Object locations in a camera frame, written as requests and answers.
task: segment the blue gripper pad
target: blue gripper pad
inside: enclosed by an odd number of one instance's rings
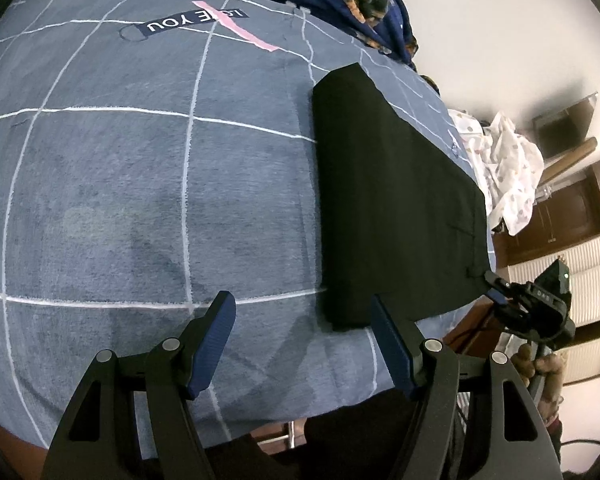
[[[417,398],[419,385],[414,380],[413,357],[377,296],[371,300],[371,328],[395,387],[402,390],[407,398]]]
[[[496,290],[495,288],[490,288],[487,291],[487,293],[485,293],[485,296],[491,301],[493,301],[493,303],[497,303],[502,306],[506,306],[509,304],[509,301],[504,296],[504,294],[502,294],[499,290]]]
[[[193,320],[192,323],[198,324],[196,339],[199,344],[192,356],[191,378],[187,384],[192,399],[211,384],[234,322],[235,299],[225,290],[218,293],[202,318]]]

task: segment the black clamp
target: black clamp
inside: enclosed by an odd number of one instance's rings
[[[122,358],[99,351],[60,420],[43,480],[144,478],[134,391],[146,391],[165,479],[215,478],[186,400],[208,388],[234,322],[234,297],[222,291],[179,338]]]
[[[571,341],[575,324],[569,318],[571,293],[569,267],[555,260],[533,282],[509,283],[488,271],[484,279],[492,289],[495,317],[507,331],[522,339],[557,350]]]
[[[458,392],[471,392],[459,478],[560,480],[544,423],[506,355],[456,355],[425,340],[392,298],[372,301],[372,327],[394,385],[418,402],[390,480],[439,480],[456,419]]]

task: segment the white floral cloth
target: white floral cloth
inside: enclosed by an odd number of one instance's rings
[[[484,193],[489,228],[502,219],[511,236],[531,220],[544,160],[538,147],[516,133],[516,125],[498,112],[484,129],[471,115],[449,110],[462,137],[478,186]]]

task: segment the pink tape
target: pink tape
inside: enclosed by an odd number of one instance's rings
[[[242,27],[239,27],[235,24],[234,20],[229,18],[224,12],[220,12],[219,10],[215,10],[212,6],[210,6],[206,2],[193,2],[200,9],[205,9],[206,12],[211,14],[211,17],[215,20],[218,20],[220,25],[225,26],[229,30],[234,31],[238,36],[243,38],[244,40],[253,43],[255,46],[262,48],[264,50],[268,50],[269,52],[273,52],[274,50],[278,50],[280,47],[267,43],[266,41],[262,41],[259,38],[256,38],[253,34],[251,34],[248,30],[244,30]]]

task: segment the cabinet drawer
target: cabinet drawer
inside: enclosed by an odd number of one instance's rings
[[[570,317],[577,326],[600,321],[600,265],[571,275]]]
[[[600,338],[562,348],[556,353],[566,361],[565,384],[600,375]]]
[[[563,251],[556,251],[548,256],[510,266],[509,279],[518,283],[532,282],[559,256],[567,263],[572,274],[592,269],[600,265],[600,236]]]

